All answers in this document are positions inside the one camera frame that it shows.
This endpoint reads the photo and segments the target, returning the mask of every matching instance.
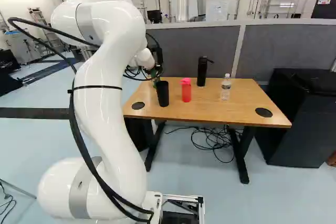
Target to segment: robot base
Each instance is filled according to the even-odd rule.
[[[178,207],[182,212],[164,211],[163,206],[167,203]],[[154,211],[151,224],[204,224],[205,203],[202,196],[162,195],[148,191],[142,207]]]

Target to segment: sign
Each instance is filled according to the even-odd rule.
[[[329,5],[331,0],[319,0],[318,5]]]

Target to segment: black cup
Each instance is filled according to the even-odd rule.
[[[161,107],[169,105],[169,84],[167,81],[158,81],[156,83],[157,99]]]

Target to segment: wooden tabletop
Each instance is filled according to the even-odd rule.
[[[160,107],[156,90],[151,81],[144,81],[123,107],[129,118],[163,119],[173,121],[219,122],[228,124],[290,128],[291,123],[253,79],[232,79],[230,98],[221,100],[222,79],[207,78],[206,86],[198,87],[192,80],[192,100],[183,102],[178,77],[162,78],[169,82],[169,106]],[[132,109],[135,102],[145,107]],[[264,118],[255,112],[265,108],[273,113]]]

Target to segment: red bottle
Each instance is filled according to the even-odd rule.
[[[191,101],[191,80],[190,78],[184,78],[181,80],[182,85],[182,101]]]

